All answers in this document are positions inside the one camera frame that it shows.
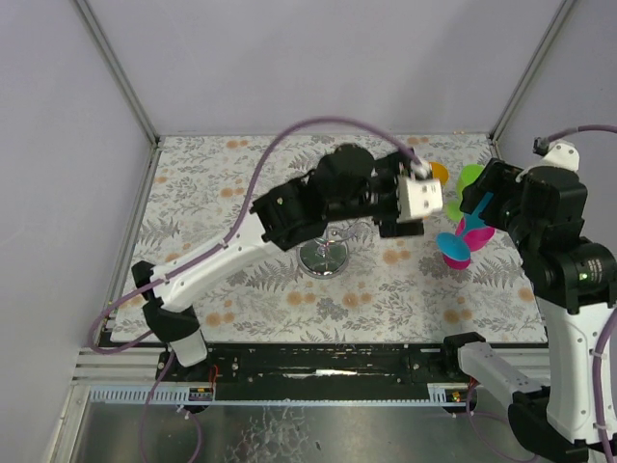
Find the pink plastic wine glass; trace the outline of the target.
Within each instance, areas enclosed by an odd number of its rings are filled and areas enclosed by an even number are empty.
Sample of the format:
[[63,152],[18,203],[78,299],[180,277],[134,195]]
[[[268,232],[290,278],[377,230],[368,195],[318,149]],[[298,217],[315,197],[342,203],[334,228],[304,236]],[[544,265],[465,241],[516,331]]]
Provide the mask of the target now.
[[455,232],[442,232],[436,238],[446,265],[455,270],[466,269],[474,252],[483,248],[494,236],[495,229],[487,226],[470,228],[463,218]]

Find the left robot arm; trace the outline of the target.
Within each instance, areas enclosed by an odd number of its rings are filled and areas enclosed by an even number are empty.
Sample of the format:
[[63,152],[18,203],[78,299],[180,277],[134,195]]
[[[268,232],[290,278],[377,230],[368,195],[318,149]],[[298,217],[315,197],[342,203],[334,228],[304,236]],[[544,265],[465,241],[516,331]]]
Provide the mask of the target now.
[[208,356],[193,304],[219,281],[322,236],[332,222],[370,218],[383,238],[421,235],[424,218],[442,206],[428,163],[415,165],[400,151],[376,159],[358,145],[341,145],[243,208],[222,237],[164,264],[134,264],[147,326],[182,366],[192,367]]

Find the orange plastic wine glass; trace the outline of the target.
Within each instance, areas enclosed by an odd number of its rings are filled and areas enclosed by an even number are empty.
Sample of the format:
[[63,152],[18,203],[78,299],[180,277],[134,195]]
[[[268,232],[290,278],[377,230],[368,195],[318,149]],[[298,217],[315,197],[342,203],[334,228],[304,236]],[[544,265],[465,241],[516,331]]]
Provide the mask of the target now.
[[433,178],[437,178],[441,185],[446,185],[449,179],[449,171],[439,162],[430,162]]

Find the green plastic wine glass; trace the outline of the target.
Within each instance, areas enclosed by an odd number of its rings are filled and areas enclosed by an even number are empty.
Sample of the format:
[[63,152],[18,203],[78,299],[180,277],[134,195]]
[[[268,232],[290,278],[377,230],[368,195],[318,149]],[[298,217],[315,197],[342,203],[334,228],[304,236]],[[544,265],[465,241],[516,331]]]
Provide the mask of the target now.
[[474,183],[483,170],[484,167],[478,164],[466,165],[461,170],[456,184],[456,198],[444,205],[444,212],[447,218],[455,224],[458,224],[464,216],[463,212],[460,210],[464,189]]

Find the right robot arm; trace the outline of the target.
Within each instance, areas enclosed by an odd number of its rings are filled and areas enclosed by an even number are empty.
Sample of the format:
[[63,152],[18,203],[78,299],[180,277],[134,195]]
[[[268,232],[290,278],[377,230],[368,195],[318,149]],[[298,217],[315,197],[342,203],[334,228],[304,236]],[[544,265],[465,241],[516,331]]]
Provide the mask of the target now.
[[519,444],[552,462],[616,456],[608,341],[616,325],[616,260],[581,234],[586,187],[555,165],[528,170],[494,159],[463,192],[468,217],[506,232],[545,321],[550,382],[524,376],[478,334],[443,341],[448,367],[484,387]]

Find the blue plastic wine glass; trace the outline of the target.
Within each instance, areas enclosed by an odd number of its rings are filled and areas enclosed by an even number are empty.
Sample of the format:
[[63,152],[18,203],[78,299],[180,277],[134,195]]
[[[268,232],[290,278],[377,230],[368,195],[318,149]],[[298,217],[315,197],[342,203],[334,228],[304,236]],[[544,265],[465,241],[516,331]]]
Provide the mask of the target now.
[[492,193],[486,193],[472,213],[465,213],[464,225],[458,232],[440,232],[437,235],[437,246],[445,258],[456,264],[468,262],[471,253],[484,247],[493,237],[495,229],[480,218],[480,213],[492,198]]

